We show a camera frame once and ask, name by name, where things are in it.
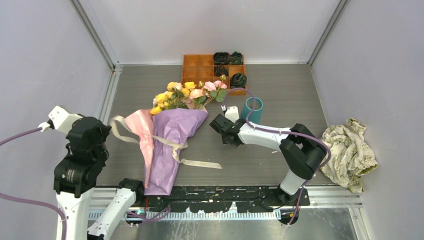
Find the purple wrapping paper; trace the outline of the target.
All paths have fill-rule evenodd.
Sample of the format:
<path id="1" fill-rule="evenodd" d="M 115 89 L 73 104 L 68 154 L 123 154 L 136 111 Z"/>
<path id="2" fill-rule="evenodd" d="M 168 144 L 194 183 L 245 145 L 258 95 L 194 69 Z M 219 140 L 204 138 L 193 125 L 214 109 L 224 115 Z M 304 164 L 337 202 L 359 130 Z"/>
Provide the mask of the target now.
<path id="1" fill-rule="evenodd" d="M 176 180 L 180 151 L 208 113 L 199 109 L 170 109 L 153 116 L 153 158 L 147 196 L 169 196 Z"/>

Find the yellow pink flower bunch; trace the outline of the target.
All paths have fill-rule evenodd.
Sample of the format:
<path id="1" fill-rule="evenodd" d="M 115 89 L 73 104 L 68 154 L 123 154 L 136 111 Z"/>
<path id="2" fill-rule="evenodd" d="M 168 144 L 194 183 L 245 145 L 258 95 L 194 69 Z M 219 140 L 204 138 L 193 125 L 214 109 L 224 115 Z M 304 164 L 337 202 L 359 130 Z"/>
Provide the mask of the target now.
<path id="1" fill-rule="evenodd" d="M 213 101 L 221 103 L 228 90 L 226 80 L 223 74 L 216 81 L 169 82 L 167 91 L 153 99 L 150 114 L 173 109 L 205 110 L 206 105 Z"/>

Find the pink wrapping paper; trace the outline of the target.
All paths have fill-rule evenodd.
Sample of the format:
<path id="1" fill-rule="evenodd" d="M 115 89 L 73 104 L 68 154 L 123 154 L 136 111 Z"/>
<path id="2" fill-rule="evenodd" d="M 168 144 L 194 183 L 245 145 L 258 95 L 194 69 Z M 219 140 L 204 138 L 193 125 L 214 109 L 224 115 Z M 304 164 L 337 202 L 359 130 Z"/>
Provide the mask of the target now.
<path id="1" fill-rule="evenodd" d="M 124 119 L 130 131 L 139 137 L 139 147 L 144 158 L 144 187 L 149 187 L 153 161 L 154 123 L 149 109 L 139 109 Z"/>

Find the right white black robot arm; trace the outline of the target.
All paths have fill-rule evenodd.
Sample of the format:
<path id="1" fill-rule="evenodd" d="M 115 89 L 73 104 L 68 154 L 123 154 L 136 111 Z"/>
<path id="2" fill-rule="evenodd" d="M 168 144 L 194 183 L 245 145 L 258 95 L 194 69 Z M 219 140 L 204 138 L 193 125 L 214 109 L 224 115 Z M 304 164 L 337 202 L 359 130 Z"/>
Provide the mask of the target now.
<path id="1" fill-rule="evenodd" d="M 209 125 L 221 135 L 224 144 L 237 147 L 258 145 L 282 153 L 288 171 L 276 195 L 279 202 L 286 206 L 297 199 L 300 188 L 312 179 L 324 158 L 330 154 L 329 148 L 300 123 L 291 128 L 278 128 L 245 119 L 231 121 L 218 114 Z"/>

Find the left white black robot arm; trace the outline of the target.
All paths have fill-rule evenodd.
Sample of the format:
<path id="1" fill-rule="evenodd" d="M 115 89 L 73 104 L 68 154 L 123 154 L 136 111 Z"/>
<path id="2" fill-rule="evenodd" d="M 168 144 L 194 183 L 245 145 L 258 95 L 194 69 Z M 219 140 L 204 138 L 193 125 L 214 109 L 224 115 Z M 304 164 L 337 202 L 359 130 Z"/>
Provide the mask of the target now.
<path id="1" fill-rule="evenodd" d="M 125 178 L 111 203 L 95 223 L 88 226 L 90 202 L 97 177 L 106 165 L 109 153 L 105 142 L 112 127 L 91 116 L 71 114 L 64 126 L 55 125 L 66 133 L 67 154 L 54 169 L 53 189 L 56 192 L 60 240 L 108 240 L 131 206 L 141 206 L 146 200 L 144 183 Z"/>

